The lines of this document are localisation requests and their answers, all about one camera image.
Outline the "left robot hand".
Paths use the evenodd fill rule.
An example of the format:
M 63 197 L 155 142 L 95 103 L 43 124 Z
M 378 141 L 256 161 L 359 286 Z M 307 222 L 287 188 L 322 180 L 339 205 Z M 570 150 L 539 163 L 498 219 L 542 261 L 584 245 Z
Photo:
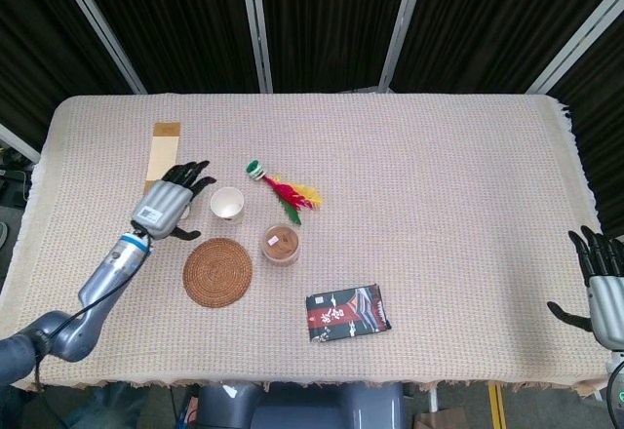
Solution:
M 135 207 L 131 217 L 133 233 L 147 236 L 152 241 L 174 237 L 193 241 L 200 237 L 198 230 L 185 231 L 178 226 L 187 207 L 208 185 L 214 184 L 212 176 L 199 178 L 210 164 L 208 160 L 174 165 L 157 179 Z

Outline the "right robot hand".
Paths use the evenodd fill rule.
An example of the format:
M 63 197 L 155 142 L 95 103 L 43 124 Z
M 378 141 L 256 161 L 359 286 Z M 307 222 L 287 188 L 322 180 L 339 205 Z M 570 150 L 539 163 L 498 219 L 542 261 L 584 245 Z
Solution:
M 547 307 L 561 322 L 591 332 L 602 347 L 622 352 L 623 243 L 586 225 L 580 230 L 582 235 L 569 231 L 568 237 L 577 253 L 590 316 L 567 313 L 554 301 L 548 301 Z

